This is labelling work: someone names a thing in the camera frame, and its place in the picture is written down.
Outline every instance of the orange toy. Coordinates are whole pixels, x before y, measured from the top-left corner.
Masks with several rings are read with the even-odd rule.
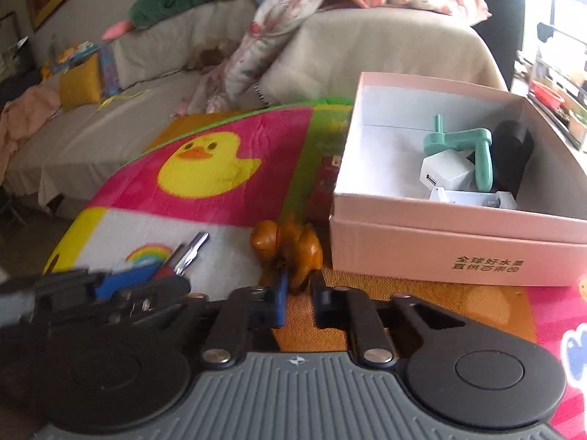
[[[259,223],[251,233],[251,246],[265,272],[277,263],[289,270],[289,291],[299,294],[306,289],[310,272],[321,270],[324,255],[312,225],[302,226],[289,217],[281,226],[272,220]]]

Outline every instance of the yellow pillow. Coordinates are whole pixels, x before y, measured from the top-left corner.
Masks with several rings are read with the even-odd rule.
[[[63,73],[59,82],[59,97],[64,112],[102,101],[100,59],[97,54],[90,56],[80,66]]]

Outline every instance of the cardboard box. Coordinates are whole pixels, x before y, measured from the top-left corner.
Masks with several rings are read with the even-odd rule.
[[[423,139],[517,120],[535,148],[518,211],[429,201]],[[482,86],[363,73],[334,192],[335,270],[483,285],[568,286],[587,276],[587,156],[527,99]]]

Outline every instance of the duck beak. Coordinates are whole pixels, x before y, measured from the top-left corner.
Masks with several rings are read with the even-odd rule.
[[[187,160],[202,160],[202,159],[209,159],[210,157],[212,157],[212,154],[206,152],[206,150],[203,147],[200,147],[199,145],[197,145],[196,147],[194,147],[186,152],[182,152],[181,154],[178,155],[178,157],[180,159],[187,159]]]

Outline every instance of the gray ribbed plate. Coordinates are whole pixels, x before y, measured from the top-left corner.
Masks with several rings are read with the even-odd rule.
[[[448,402],[458,401],[447,398]],[[250,353],[206,372],[177,407],[142,428],[77,435],[49,425],[36,440],[562,440],[547,425],[511,433],[447,426],[412,404],[390,373],[346,352]]]

